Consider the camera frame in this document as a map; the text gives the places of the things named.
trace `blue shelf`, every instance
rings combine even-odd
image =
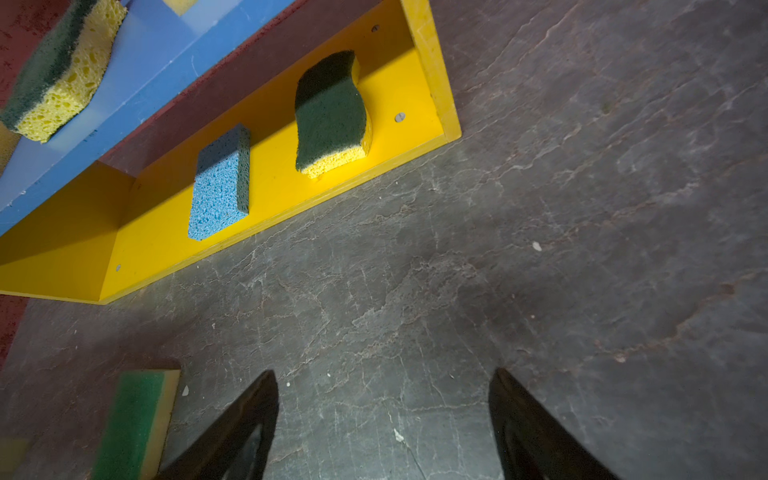
[[[291,3],[199,0],[178,17],[161,0],[123,0],[128,15],[91,103],[48,143],[22,138],[0,177],[0,235]]]

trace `gray stone floor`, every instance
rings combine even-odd
[[[31,301],[17,478],[85,478],[118,373],[179,364],[165,462],[272,368],[267,478],[500,478],[501,365],[622,478],[764,478],[768,4],[432,5],[464,137],[110,306]]]

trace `blue sponge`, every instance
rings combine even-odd
[[[200,151],[189,238],[203,240],[248,215],[250,131],[238,124]]]

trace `yellow shelf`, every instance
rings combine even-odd
[[[361,67],[371,150],[309,179],[295,168],[296,84],[307,68],[346,49]],[[398,123],[400,112],[406,119]],[[238,123],[251,131],[250,214],[206,240],[191,240],[197,154]],[[0,237],[0,292],[109,303],[460,135],[429,3],[384,0],[135,181],[91,166]]]

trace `green and yellow sponge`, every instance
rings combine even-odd
[[[179,375],[179,370],[120,375],[91,480],[150,480],[157,475]]]
[[[296,169],[316,178],[368,155],[371,120],[357,90],[355,52],[340,51],[307,70],[296,89]]]
[[[72,0],[16,78],[5,126],[46,142],[91,101],[127,9],[117,0]]]

